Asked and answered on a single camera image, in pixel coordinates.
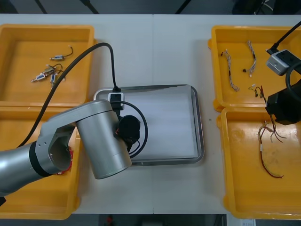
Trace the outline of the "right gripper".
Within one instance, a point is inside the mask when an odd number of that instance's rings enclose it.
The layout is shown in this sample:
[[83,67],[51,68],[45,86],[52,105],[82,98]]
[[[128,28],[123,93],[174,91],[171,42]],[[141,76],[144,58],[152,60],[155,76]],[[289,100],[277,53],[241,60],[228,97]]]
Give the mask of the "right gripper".
[[275,116],[276,122],[282,125],[301,121],[301,101],[294,98],[288,89],[270,95],[265,109],[268,114]]

